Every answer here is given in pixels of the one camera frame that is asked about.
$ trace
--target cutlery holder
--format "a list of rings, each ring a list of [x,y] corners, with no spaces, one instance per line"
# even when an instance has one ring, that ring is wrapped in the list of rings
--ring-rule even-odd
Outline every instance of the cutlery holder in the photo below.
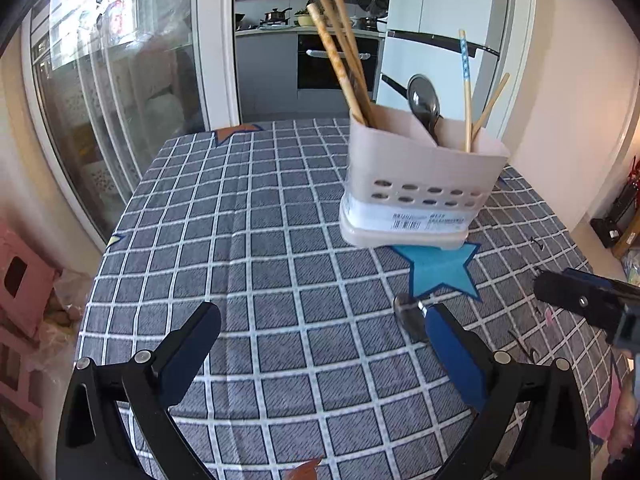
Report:
[[[441,118],[437,145],[410,112],[373,105],[380,129],[351,117],[340,232],[362,248],[462,246],[510,154],[481,128],[465,153],[464,121]]]

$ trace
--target kitchen counter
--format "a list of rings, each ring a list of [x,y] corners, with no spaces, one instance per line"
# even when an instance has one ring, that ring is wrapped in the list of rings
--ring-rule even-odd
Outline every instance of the kitchen counter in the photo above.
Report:
[[[327,29],[330,33],[334,33],[332,28]],[[276,34],[278,32],[296,32],[298,34],[317,34],[315,27],[298,27],[292,25],[291,27],[283,28],[252,28],[252,30],[237,30],[236,38],[241,36],[254,36],[255,34]],[[373,30],[359,30],[354,28],[353,33],[357,38],[384,38],[386,32],[374,32]]]

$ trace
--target checkered tablecloth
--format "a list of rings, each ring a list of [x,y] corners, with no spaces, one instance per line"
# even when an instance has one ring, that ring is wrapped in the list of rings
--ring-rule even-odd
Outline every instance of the checkered tablecloth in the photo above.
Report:
[[[126,361],[212,301],[223,331],[170,412],[217,478],[276,480],[320,457],[322,479],[428,478],[472,415],[430,346],[396,324],[409,263],[340,236],[347,123],[259,126],[219,146],[203,133],[160,150],[103,256],[78,356]],[[433,301],[492,349],[524,361],[517,338],[539,363],[567,358],[593,415],[608,392],[604,335],[561,310],[545,322],[532,293],[536,267],[591,269],[566,228],[507,167],[468,240],[481,245],[469,271],[482,301],[446,288]],[[143,466],[162,478],[128,406],[120,411]],[[523,417],[518,407],[505,446]]]

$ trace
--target blue star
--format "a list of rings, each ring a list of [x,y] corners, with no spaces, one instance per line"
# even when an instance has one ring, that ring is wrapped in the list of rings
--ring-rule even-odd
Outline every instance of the blue star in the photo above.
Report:
[[[409,292],[414,298],[425,298],[441,286],[448,286],[481,301],[467,269],[479,248],[479,244],[468,242],[457,251],[406,245],[392,247],[411,264]]]

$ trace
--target screw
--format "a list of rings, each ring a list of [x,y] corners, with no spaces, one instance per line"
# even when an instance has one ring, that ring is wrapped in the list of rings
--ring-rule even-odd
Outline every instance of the screw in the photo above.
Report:
[[[83,357],[81,359],[78,359],[78,362],[76,363],[76,368],[78,370],[84,370],[90,364],[91,364],[91,359],[89,359],[88,357]]]
[[[502,350],[499,350],[494,354],[494,359],[501,365],[505,365],[511,362],[511,356],[507,354],[507,352],[503,352]]]
[[[567,371],[569,368],[571,368],[571,365],[569,364],[569,361],[567,361],[566,359],[563,358],[559,358],[556,361],[556,366],[561,369],[563,372]]]
[[[141,350],[133,356],[133,360],[139,364],[144,364],[151,359],[151,352],[149,350]]]

